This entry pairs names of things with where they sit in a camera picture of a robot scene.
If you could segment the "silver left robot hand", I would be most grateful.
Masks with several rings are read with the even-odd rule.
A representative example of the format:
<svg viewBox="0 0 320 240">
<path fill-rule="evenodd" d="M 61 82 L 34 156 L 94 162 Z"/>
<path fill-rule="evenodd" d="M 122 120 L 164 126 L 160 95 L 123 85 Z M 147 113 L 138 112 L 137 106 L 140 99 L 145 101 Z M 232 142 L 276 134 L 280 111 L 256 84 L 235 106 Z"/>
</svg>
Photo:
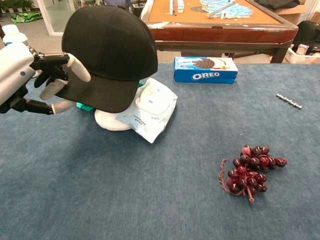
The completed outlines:
<svg viewBox="0 0 320 240">
<path fill-rule="evenodd" d="M 56 115 L 75 106 L 71 100 L 62 100 L 46 104 L 47 100 L 61 91 L 68 83 L 68 74 L 63 70 L 66 66 L 82 81 L 91 80 L 90 73 L 83 64 L 70 53 L 44 54 L 22 42 L 11 43 L 0 51 L 0 112 L 7 113 L 10 109 L 18 112 Z M 38 88 L 48 82 L 41 92 L 41 101 L 26 99 L 26 84 L 34 77 L 34 87 Z"/>
</svg>

